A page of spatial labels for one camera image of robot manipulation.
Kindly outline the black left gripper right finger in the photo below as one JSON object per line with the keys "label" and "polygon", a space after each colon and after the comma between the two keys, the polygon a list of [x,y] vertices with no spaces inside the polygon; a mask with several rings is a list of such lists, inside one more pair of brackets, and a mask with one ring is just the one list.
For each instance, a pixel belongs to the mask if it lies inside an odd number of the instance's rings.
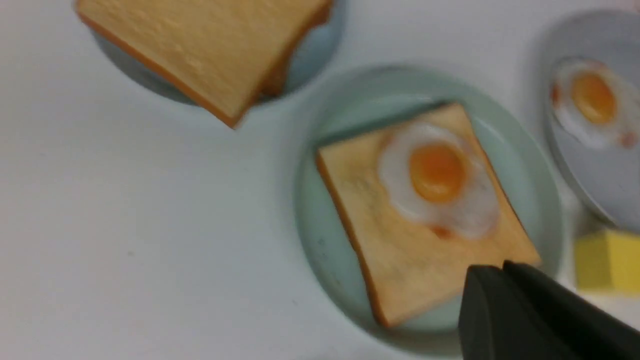
{"label": "black left gripper right finger", "polygon": [[506,260],[503,271],[535,314],[581,360],[638,360],[639,331],[560,285],[539,269]]}

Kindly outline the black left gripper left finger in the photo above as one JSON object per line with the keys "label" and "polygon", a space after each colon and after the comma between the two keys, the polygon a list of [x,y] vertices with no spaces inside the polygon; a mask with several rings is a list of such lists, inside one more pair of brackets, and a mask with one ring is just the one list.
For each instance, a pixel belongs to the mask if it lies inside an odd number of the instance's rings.
{"label": "black left gripper left finger", "polygon": [[458,333],[464,360],[578,360],[495,266],[466,272]]}

